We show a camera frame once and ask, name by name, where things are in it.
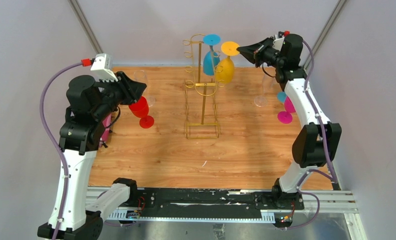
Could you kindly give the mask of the pink camouflage cloth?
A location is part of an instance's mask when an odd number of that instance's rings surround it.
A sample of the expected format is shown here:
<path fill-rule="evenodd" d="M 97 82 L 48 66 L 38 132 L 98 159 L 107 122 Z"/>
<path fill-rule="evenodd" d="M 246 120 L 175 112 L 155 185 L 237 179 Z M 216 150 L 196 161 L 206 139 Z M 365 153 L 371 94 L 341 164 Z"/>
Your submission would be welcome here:
<path fill-rule="evenodd" d="M 100 143 L 99 143 L 99 147 L 103 147 L 106 142 L 109 139 L 110 136 L 110 128 L 108 128 L 108 126 L 111 124 L 112 122 L 112 115 L 108 115 L 104 120 L 103 120 L 103 125 L 104 125 L 104 132 L 100 137 Z"/>

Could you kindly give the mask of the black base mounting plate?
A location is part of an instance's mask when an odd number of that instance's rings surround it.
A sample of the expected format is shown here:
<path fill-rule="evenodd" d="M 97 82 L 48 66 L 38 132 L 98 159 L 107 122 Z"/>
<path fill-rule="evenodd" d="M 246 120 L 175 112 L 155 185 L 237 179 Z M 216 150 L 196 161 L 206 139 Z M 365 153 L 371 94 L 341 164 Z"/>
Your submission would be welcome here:
<path fill-rule="evenodd" d="M 150 187 L 138 196 L 143 218 L 258 220 L 263 210 L 291 214 L 304 209 L 300 194 L 276 199 L 269 190 Z"/>

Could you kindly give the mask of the light blue wine glass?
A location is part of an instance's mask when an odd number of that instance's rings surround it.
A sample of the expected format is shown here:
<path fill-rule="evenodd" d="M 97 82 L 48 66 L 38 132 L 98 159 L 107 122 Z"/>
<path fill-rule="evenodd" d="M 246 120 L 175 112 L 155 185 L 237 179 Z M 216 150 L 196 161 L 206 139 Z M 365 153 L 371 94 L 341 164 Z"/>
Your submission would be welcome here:
<path fill-rule="evenodd" d="M 279 93 L 276 95 L 276 97 L 277 97 L 277 99 L 278 99 L 281 103 L 284 103 L 285 100 L 286 100 L 287 95 L 286 95 L 285 92 L 282 91 L 282 92 L 279 92 Z"/>

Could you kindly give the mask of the aluminium frame rail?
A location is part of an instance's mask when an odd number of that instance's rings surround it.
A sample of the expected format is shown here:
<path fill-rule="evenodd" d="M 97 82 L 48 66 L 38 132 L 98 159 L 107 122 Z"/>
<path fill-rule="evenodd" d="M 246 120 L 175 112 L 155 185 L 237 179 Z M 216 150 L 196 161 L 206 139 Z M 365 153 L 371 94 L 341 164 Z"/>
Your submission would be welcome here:
<path fill-rule="evenodd" d="M 95 240 L 106 221 L 259 224 L 286 232 L 313 223 L 322 213 L 356 214 L 349 191 L 316 190 L 275 197 L 273 191 L 204 188 L 139 188 L 122 179 L 111 187 L 60 189 L 43 238 Z"/>

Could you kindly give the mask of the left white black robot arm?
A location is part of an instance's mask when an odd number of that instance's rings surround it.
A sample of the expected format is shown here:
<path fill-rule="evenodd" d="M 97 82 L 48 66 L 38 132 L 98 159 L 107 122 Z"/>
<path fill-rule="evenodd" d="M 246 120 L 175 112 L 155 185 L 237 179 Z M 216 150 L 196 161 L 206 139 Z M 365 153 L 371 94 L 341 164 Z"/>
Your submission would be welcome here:
<path fill-rule="evenodd" d="M 61 159 L 61 172 L 55 206 L 49 220 L 38 227 L 37 235 L 49 240 L 96 240 L 104 221 L 117 207 L 132 207 L 140 201 L 135 180 L 117 178 L 93 203 L 86 193 L 104 120 L 120 105 L 139 101 L 146 84 L 132 80 L 119 71 L 115 79 L 96 81 L 80 75 L 69 82 L 66 92 L 70 105 L 59 139 L 54 139 Z"/>

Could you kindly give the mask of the clear wine glass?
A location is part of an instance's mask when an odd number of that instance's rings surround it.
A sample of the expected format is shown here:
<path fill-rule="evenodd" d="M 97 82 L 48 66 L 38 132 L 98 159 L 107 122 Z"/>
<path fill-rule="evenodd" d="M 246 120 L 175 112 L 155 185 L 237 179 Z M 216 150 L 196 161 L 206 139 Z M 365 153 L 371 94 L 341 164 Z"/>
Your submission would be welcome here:
<path fill-rule="evenodd" d="M 273 84 L 274 78 L 264 74 L 260 83 L 259 95 L 254 98 L 254 104 L 257 107 L 261 108 L 268 105 L 268 99 L 266 95 L 271 91 Z"/>
<path fill-rule="evenodd" d="M 143 69 L 135 71 L 134 78 L 137 82 L 141 82 L 147 85 L 142 96 L 147 100 L 148 106 L 152 107 L 155 104 L 156 99 L 150 94 L 149 81 L 146 71 Z"/>

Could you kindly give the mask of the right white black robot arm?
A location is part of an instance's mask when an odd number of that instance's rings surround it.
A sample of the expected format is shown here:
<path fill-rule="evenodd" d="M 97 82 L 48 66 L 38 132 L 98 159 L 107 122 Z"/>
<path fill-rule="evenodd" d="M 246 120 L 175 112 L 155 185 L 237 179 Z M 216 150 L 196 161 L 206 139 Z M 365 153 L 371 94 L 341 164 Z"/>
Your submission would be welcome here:
<path fill-rule="evenodd" d="M 300 57 L 309 44 L 298 34 L 280 32 L 258 43 L 237 48 L 257 68 L 275 68 L 275 79 L 292 103 L 301 131 L 292 144 L 293 161 L 279 177 L 270 193 L 272 204 L 283 209 L 302 194 L 301 186 L 312 173 L 319 173 L 337 183 L 333 160 L 342 134 L 339 123 L 333 123 L 317 103 L 310 86 L 312 70 L 300 65 Z"/>

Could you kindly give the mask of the red wine glass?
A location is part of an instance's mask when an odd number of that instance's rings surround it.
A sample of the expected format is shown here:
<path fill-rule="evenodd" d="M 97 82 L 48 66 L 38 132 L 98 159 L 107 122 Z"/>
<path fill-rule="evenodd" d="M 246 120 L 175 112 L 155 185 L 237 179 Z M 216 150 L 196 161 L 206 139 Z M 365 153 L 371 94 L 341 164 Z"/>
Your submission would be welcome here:
<path fill-rule="evenodd" d="M 154 125 L 154 118 L 149 115 L 149 106 L 145 97 L 128 106 L 132 114 L 139 118 L 139 125 L 144 129 L 148 129 Z"/>

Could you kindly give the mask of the pink wine glass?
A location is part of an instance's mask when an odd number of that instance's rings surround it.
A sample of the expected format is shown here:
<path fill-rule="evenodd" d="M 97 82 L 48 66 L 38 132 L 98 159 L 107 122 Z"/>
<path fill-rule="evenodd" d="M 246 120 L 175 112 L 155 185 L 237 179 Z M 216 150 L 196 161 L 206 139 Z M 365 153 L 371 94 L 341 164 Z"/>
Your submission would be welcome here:
<path fill-rule="evenodd" d="M 296 112 L 294 105 L 288 96 L 283 102 L 284 110 L 277 114 L 277 119 L 283 124 L 290 124 L 293 121 L 293 113 Z"/>

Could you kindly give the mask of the yellow wine glass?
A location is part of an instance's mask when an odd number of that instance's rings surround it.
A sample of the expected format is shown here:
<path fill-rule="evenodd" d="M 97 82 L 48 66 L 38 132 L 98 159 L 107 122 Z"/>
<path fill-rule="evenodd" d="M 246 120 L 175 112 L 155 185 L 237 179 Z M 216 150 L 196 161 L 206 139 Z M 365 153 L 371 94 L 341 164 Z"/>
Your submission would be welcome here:
<path fill-rule="evenodd" d="M 226 58 L 221 60 L 215 69 L 216 81 L 221 86 L 225 86 L 233 80 L 235 65 L 231 58 L 239 54 L 238 47 L 239 44 L 234 41 L 226 41 L 221 45 L 221 52 L 226 55 Z"/>

